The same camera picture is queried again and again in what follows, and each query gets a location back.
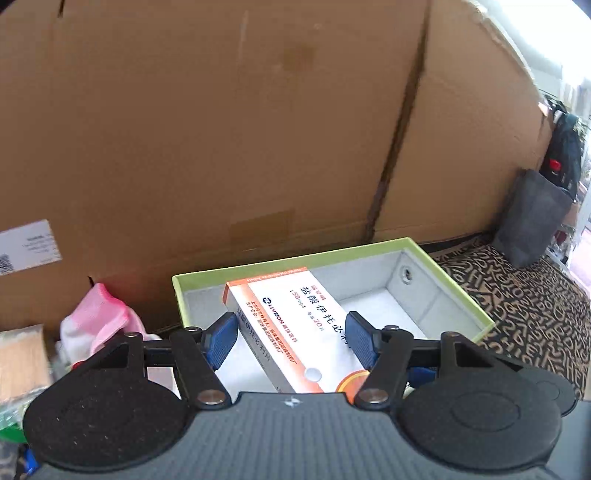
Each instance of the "green-rimmed box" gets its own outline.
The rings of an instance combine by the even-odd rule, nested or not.
[[[375,327],[398,325],[429,339],[453,330],[477,342],[494,326],[410,238],[175,275],[183,325],[207,328],[221,316],[228,281],[300,267],[307,267],[346,312],[357,310]],[[241,336],[217,374],[232,397],[239,391],[274,391]]]

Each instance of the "green object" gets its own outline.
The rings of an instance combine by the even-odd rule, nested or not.
[[[400,238],[359,247],[343,248],[330,252],[303,255],[301,257],[284,258],[282,260],[175,275],[173,277],[173,286],[183,325],[190,326],[193,324],[184,296],[185,292],[224,285],[228,281],[290,270],[292,268],[307,267],[308,269],[314,269],[359,258],[400,251],[408,253],[414,261],[420,263],[431,277],[436,279],[444,287],[447,294],[453,296],[463,307],[464,311],[472,316],[473,321],[482,326],[482,330],[472,338],[472,341],[480,341],[494,327],[494,322],[484,310],[410,238]]]
[[[0,430],[0,439],[7,442],[26,443],[27,439],[18,425],[10,425],[5,429]]]

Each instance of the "medicine box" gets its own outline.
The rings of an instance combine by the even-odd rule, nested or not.
[[[355,396],[367,372],[347,345],[348,312],[306,267],[230,281],[223,301],[277,391]]]

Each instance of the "gray bag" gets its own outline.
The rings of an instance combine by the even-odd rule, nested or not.
[[[517,268],[538,260],[550,244],[573,200],[566,190],[534,170],[517,181],[492,246]]]

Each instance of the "pink cloth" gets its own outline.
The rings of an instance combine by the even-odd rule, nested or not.
[[[121,329],[150,339],[138,315],[111,295],[105,285],[97,283],[62,321],[60,337],[70,361],[75,363],[96,353]]]

